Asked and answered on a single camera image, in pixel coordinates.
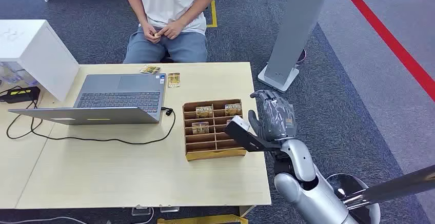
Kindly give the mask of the person's right hand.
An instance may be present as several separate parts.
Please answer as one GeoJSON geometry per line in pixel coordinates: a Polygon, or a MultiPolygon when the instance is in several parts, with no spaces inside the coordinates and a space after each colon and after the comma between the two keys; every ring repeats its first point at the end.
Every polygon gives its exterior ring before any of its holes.
{"type": "Polygon", "coordinates": [[[141,26],[143,28],[145,39],[153,44],[160,42],[161,38],[159,36],[156,36],[157,32],[152,25],[150,25],[149,23],[141,23],[141,26]]]}

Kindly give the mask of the person's left hand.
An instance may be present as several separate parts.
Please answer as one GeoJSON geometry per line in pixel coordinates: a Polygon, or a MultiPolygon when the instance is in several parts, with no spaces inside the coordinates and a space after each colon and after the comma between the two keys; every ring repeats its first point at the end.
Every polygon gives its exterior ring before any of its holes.
{"type": "Polygon", "coordinates": [[[165,36],[168,39],[175,39],[184,28],[185,24],[182,21],[173,21],[157,32],[156,36],[165,36]]]}

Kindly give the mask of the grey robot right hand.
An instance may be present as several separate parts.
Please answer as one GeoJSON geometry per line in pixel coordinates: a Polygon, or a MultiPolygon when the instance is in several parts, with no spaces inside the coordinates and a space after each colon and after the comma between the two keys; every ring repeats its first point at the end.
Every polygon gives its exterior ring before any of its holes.
{"type": "Polygon", "coordinates": [[[248,111],[249,123],[258,137],[275,143],[296,137],[297,124],[292,104],[270,90],[255,91],[250,97],[263,104],[261,120],[255,111],[248,111]]]}

